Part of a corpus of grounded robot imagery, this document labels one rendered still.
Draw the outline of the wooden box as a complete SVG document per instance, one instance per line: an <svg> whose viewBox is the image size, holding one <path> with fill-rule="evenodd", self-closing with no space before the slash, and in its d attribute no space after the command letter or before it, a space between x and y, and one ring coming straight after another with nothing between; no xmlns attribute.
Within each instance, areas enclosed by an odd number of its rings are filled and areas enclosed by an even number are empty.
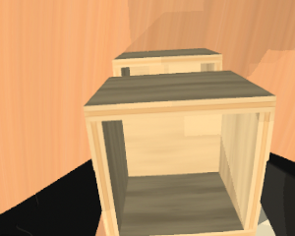
<svg viewBox="0 0 295 236"><path fill-rule="evenodd" d="M233 71L112 76L84 105L107 236L255 236L277 95Z"/></svg>
<svg viewBox="0 0 295 236"><path fill-rule="evenodd" d="M207 48L123 52L112 59L112 67L113 76L222 71L222 54Z"/></svg>

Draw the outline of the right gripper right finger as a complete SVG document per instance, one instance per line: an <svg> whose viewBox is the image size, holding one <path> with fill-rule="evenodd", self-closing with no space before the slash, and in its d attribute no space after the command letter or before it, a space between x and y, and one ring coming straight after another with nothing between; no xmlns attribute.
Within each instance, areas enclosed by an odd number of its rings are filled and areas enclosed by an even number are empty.
<svg viewBox="0 0 295 236"><path fill-rule="evenodd" d="M295 161L269 153L261 205L276 236L295 236Z"/></svg>

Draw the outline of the cream rectangular block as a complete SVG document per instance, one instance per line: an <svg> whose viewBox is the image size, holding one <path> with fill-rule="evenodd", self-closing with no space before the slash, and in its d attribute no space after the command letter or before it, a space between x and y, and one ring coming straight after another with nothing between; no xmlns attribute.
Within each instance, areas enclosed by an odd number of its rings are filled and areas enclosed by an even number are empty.
<svg viewBox="0 0 295 236"><path fill-rule="evenodd" d="M272 227L270 227L268 219L266 219L266 214L261 207L261 216L259 216L257 233L255 236L276 236L274 235Z"/></svg>

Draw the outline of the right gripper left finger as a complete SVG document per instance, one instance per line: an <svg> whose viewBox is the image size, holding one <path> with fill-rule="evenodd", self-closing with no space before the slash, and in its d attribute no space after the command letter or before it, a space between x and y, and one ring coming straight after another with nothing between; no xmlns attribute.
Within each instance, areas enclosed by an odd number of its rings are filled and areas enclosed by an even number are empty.
<svg viewBox="0 0 295 236"><path fill-rule="evenodd" d="M0 236L95 236L101 217L92 158L0 213Z"/></svg>

